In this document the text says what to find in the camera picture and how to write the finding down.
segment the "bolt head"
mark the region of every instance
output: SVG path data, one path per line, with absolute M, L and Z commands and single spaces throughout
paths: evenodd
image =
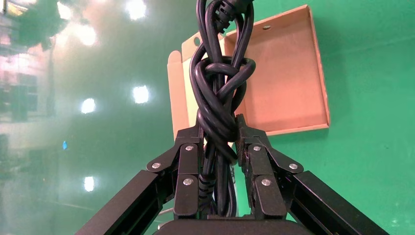
M 297 168 L 298 168 L 297 164 L 294 164 L 294 163 L 291 163 L 291 164 L 289 165 L 289 167 L 290 167 L 291 169 L 293 169 L 293 170 L 295 170 L 295 169 L 297 169 Z
M 161 166 L 161 164 L 160 163 L 154 163 L 154 164 L 152 164 L 151 165 L 151 167 L 152 168 L 154 168 L 154 169 L 157 169 L 157 168 L 159 168 Z
M 261 181 L 261 183 L 262 183 L 263 185 L 265 185 L 265 186 L 269 186 L 269 185 L 271 184 L 271 181 L 270 181 L 270 180 L 267 180 L 267 179 L 263 179 L 263 180 Z
M 191 185 L 192 183 L 193 183 L 192 179 L 187 178 L 187 179 L 183 180 L 184 185 Z

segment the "cable connector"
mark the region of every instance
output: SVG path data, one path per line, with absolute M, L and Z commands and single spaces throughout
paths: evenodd
M 216 25 L 218 32 L 225 33 L 235 19 L 236 14 L 244 14 L 248 5 L 254 0 L 222 0 L 221 6 L 218 8 Z

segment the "open cardboard box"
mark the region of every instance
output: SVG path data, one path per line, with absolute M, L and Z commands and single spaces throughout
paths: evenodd
M 173 132 L 193 126 L 198 106 L 189 78 L 196 33 L 168 59 Z M 219 36 L 222 53 L 232 55 L 236 32 Z M 307 5 L 254 24 L 245 57 L 256 62 L 236 114 L 267 135 L 328 128 L 327 93 L 313 17 Z

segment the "power cord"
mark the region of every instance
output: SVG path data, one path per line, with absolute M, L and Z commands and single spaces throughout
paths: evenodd
M 190 61 L 189 71 L 199 106 L 197 122 L 207 140 L 199 197 L 202 216 L 233 217 L 236 196 L 230 166 L 236 164 L 237 155 L 228 142 L 236 141 L 234 112 L 245 95 L 246 80 L 255 70 L 255 62 L 244 58 L 254 26 L 254 6 L 253 0 L 214 0 L 206 8 L 206 2 L 196 3 L 202 43 Z M 232 21 L 237 32 L 235 49 L 232 57 L 223 56 L 218 34 L 224 33 Z

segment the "cardboard box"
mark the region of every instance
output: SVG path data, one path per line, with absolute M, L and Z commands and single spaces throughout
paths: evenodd
M 168 59 L 174 137 L 193 126 L 198 106 L 189 78 L 196 33 Z M 236 32 L 219 36 L 222 53 L 232 55 Z M 245 57 L 256 62 L 236 114 L 267 135 L 328 128 L 330 115 L 313 17 L 307 5 L 254 24 Z

